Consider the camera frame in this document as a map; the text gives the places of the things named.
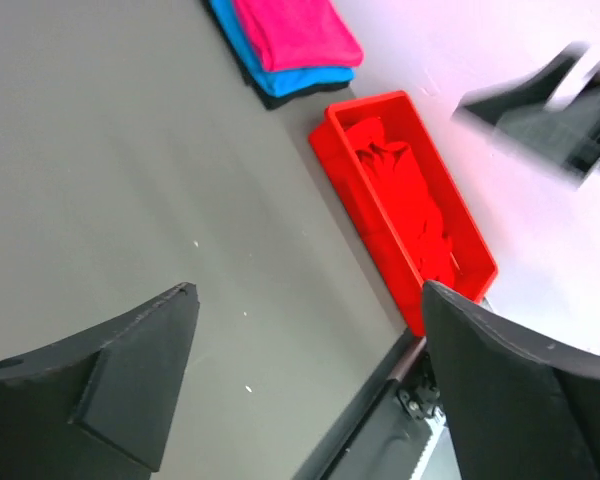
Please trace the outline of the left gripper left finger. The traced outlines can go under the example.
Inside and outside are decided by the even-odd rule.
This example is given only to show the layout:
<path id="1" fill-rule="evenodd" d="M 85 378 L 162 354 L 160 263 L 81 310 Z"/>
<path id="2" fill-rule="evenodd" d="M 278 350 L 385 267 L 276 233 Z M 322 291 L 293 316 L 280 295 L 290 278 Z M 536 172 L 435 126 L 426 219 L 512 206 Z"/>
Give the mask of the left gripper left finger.
<path id="1" fill-rule="evenodd" d="M 148 479 L 164 457 L 200 303 L 180 283 L 0 361 L 0 480 Z"/>

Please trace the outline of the pink t shirt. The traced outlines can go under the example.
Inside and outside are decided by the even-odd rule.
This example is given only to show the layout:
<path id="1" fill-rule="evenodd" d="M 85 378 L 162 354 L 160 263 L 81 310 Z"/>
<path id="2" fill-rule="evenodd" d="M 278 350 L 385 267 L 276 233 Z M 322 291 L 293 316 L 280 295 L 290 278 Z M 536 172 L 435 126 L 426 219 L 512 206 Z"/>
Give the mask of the pink t shirt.
<path id="1" fill-rule="evenodd" d="M 330 1 L 235 1 L 236 16 L 268 72 L 356 68 L 364 52 Z"/>

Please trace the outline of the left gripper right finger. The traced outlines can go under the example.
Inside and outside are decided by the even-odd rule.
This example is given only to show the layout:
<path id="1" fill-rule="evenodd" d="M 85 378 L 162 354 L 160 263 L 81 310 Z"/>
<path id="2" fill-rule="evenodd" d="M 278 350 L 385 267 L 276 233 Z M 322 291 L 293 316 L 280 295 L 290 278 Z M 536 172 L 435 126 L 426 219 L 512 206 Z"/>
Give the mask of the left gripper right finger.
<path id="1" fill-rule="evenodd" d="M 600 479 L 599 355 L 434 281 L 422 317 L 462 478 Z"/>

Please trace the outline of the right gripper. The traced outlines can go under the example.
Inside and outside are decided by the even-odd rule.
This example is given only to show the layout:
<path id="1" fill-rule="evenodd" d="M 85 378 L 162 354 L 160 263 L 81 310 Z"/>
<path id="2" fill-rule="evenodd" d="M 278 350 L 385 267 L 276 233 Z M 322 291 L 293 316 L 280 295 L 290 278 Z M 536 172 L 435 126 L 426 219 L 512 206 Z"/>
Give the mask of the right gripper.
<path id="1" fill-rule="evenodd" d="M 569 44 L 525 79 L 465 94 L 455 112 L 581 184 L 600 167 L 600 62 L 566 105 L 551 107 L 549 100 L 586 50 Z"/>

